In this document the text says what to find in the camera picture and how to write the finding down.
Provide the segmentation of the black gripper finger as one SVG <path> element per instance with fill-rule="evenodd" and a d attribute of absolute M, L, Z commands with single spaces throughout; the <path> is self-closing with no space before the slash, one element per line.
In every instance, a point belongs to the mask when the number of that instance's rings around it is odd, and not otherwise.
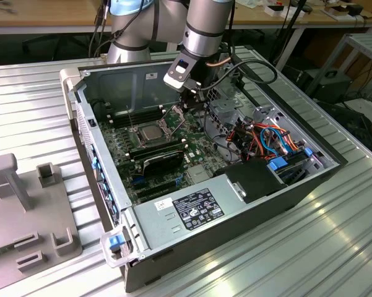
<path fill-rule="evenodd" d="M 189 90 L 184 90 L 180 93 L 179 108 L 183 113 L 187 113 L 192 107 L 192 92 Z"/>
<path fill-rule="evenodd" d="M 198 91 L 192 96 L 192 107 L 202 108 L 209 100 L 204 92 Z"/>

